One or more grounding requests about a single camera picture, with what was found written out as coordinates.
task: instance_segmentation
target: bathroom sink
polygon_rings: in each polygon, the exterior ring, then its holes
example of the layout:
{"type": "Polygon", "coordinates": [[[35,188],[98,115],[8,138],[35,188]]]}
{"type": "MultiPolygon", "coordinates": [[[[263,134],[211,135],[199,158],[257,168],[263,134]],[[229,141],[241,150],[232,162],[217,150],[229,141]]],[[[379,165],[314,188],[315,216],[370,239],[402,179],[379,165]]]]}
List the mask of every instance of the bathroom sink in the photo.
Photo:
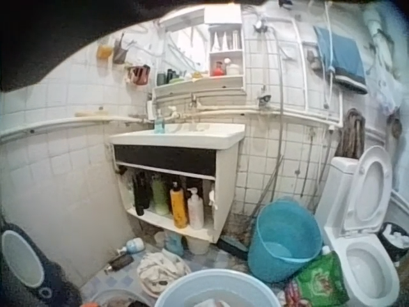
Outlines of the bathroom sink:
{"type": "Polygon", "coordinates": [[[244,138],[245,125],[236,123],[173,123],[164,134],[153,130],[111,136],[114,145],[148,145],[223,150],[244,138]]]}

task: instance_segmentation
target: soap dispenser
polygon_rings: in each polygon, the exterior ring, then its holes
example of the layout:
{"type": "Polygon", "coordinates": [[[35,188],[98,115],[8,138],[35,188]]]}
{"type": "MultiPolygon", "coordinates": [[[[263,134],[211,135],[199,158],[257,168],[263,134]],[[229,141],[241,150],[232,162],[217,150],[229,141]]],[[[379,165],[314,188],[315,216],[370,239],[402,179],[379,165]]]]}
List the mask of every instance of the soap dispenser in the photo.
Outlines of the soap dispenser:
{"type": "Polygon", "coordinates": [[[156,134],[163,134],[165,133],[165,120],[162,117],[162,112],[158,110],[158,115],[155,119],[155,128],[153,130],[156,134]]]}
{"type": "Polygon", "coordinates": [[[203,200],[197,195],[197,188],[192,187],[188,189],[192,196],[187,200],[187,210],[189,212],[189,225],[199,230],[205,224],[205,215],[203,213],[203,200]]]}

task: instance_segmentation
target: hanging clothes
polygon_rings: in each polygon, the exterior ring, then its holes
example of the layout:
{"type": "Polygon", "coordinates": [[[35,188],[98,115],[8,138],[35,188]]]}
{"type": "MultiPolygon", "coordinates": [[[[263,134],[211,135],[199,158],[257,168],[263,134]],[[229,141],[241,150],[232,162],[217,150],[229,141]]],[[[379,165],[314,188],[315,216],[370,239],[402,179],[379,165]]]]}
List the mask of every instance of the hanging clothes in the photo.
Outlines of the hanging clothes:
{"type": "Polygon", "coordinates": [[[334,156],[359,159],[365,149],[365,118],[355,108],[348,110],[339,132],[339,143],[334,156]]]}
{"type": "Polygon", "coordinates": [[[355,93],[367,94],[364,66],[355,40],[316,26],[314,30],[325,71],[334,74],[334,82],[355,93]]]}

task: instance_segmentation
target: toilet tank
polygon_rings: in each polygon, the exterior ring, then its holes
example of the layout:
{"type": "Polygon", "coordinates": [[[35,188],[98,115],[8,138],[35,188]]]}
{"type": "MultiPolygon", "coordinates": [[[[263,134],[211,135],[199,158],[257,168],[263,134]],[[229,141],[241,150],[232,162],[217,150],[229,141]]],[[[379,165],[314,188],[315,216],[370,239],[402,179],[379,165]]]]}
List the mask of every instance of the toilet tank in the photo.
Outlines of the toilet tank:
{"type": "Polygon", "coordinates": [[[324,227],[340,227],[357,164],[358,160],[349,158],[334,157],[331,160],[327,182],[315,212],[315,218],[321,230],[324,227]]]}

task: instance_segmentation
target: mirror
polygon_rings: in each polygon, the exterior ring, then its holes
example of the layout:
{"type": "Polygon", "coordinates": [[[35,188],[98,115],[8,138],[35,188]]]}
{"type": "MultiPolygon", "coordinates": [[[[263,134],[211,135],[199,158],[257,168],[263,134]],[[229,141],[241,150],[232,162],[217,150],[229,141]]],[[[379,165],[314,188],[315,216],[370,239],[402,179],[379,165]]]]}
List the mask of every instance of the mirror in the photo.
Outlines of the mirror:
{"type": "Polygon", "coordinates": [[[209,41],[208,26],[205,24],[167,32],[161,65],[166,77],[169,70],[172,70],[170,80],[173,82],[189,78],[194,72],[205,73],[208,70],[209,41]]]}

